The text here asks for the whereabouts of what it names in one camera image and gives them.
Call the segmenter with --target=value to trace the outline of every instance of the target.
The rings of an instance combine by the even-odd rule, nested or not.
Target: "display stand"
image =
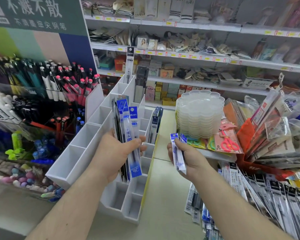
[[[138,107],[138,117],[141,118],[140,135],[149,137],[153,111],[145,108],[144,96],[140,104],[132,102],[135,92],[135,77],[129,84],[123,83],[123,80],[124,76],[46,173],[48,178],[62,188],[69,189],[80,177],[91,162],[102,136],[113,127],[114,117],[111,105],[113,98],[121,95],[128,96],[129,106]],[[124,183],[118,174],[118,177],[105,188],[99,204],[101,212],[135,224],[138,224],[140,220],[141,202],[149,181],[148,175],[151,172],[155,149],[154,144],[144,144],[147,145],[147,150],[141,157],[142,175]]]

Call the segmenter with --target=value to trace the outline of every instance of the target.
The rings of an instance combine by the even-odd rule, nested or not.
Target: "pink scissors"
[[[223,130],[221,133],[225,136],[223,142],[221,142],[221,148],[225,152],[239,151],[239,145],[232,141]]]

